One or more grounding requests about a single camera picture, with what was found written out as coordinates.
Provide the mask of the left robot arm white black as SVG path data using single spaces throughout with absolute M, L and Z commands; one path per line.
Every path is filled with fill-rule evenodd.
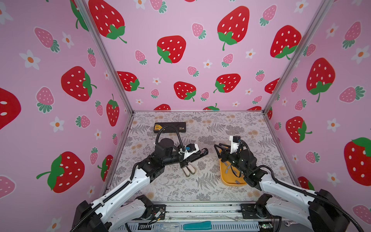
M 167 165 L 179 164 L 181 168 L 186 168 L 208 155 L 208 149 L 200 149 L 197 144 L 185 146 L 179 140 L 179 146 L 175 147 L 173 140 L 160 139 L 167 128 L 174 129 L 180 136 L 175 126 L 164 126 L 157 133 L 154 152 L 135 163 L 127 179 L 93 202 L 83 201 L 77 207 L 71 231 L 112 232 L 133 219 L 148 218 L 153 205 L 146 196 L 137 197 L 130 204 L 126 204 L 126 201 L 163 174 Z

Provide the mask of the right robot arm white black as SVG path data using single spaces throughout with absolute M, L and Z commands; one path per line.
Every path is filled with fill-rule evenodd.
M 326 190 L 306 190 L 275 177 L 272 168 L 258 166 L 257 159 L 243 140 L 230 145 L 215 144 L 218 158 L 228 161 L 251 187 L 264 194 L 256 202 L 260 217 L 286 218 L 314 232 L 345 232 L 349 224 L 362 232 L 360 224 Z

